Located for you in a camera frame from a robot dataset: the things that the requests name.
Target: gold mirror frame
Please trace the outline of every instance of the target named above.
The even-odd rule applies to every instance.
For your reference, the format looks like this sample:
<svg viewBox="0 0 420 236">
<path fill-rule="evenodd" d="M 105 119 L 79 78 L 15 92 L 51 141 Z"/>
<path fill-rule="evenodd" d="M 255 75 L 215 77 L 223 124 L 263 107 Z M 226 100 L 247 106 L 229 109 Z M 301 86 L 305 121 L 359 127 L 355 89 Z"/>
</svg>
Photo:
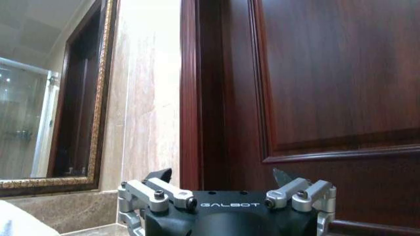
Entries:
<svg viewBox="0 0 420 236">
<path fill-rule="evenodd" d="M 103 89 L 107 88 L 105 78 L 107 79 L 110 71 L 110 63 L 107 63 L 107 61 L 110 61 L 111 49 L 109 48 L 109 44 L 113 42 L 113 35 L 110 35 L 110 33 L 113 34 L 111 23 L 115 18 L 117 0 L 102 0 L 99 7 L 102 7 L 103 3 L 106 3 L 106 9 L 103 24 L 99 25 L 102 26 L 102 29 L 99 29 L 102 34 L 99 40 L 98 73 L 86 176 L 0 180 L 0 197 L 62 191 L 79 191 L 97 188 L 99 168 L 99 162 L 97 160 L 101 155 L 101 153 L 97 153 L 97 146 L 98 144 L 101 145 L 98 142 L 102 142 L 102 137 L 99 139 L 99 129 L 103 125 L 101 121 L 103 121 L 102 115 L 105 114 L 101 114 L 101 112 L 103 97 L 106 98 Z"/>
</svg>

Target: ceiling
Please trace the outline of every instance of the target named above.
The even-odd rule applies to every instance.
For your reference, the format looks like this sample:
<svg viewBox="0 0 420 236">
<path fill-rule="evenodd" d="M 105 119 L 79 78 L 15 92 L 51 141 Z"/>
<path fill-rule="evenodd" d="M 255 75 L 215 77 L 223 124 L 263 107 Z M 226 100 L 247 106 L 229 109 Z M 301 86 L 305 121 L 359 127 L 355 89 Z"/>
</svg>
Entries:
<svg viewBox="0 0 420 236">
<path fill-rule="evenodd" d="M 0 57 L 43 66 L 83 0 L 0 0 Z"/>
</svg>

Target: marble wall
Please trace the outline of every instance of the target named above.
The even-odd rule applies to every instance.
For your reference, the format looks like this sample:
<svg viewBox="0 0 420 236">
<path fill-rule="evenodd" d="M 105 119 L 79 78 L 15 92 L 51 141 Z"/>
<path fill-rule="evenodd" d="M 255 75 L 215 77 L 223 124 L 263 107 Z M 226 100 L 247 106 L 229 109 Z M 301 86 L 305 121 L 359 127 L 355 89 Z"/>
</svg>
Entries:
<svg viewBox="0 0 420 236">
<path fill-rule="evenodd" d="M 179 1 L 121 0 L 101 189 L 171 167 L 178 185 Z"/>
</svg>

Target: wall mirror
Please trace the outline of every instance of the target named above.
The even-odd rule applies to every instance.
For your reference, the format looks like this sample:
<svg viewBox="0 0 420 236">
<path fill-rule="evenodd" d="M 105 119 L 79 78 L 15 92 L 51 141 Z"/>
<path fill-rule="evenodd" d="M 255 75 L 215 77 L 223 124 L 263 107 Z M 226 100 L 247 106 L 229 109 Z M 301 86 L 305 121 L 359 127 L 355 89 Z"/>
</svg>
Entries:
<svg viewBox="0 0 420 236">
<path fill-rule="evenodd" d="M 115 1 L 0 1 L 0 197 L 97 188 Z"/>
</svg>

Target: wooden door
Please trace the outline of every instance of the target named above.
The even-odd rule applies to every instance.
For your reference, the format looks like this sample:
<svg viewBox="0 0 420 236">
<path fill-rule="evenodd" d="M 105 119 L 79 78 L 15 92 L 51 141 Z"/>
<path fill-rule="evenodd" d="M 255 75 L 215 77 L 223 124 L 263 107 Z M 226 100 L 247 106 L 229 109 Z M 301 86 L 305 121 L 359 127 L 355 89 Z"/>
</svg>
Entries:
<svg viewBox="0 0 420 236">
<path fill-rule="evenodd" d="M 273 189 L 275 167 L 335 185 L 341 232 L 420 234 L 420 1 L 186 2 L 182 187 Z"/>
</svg>

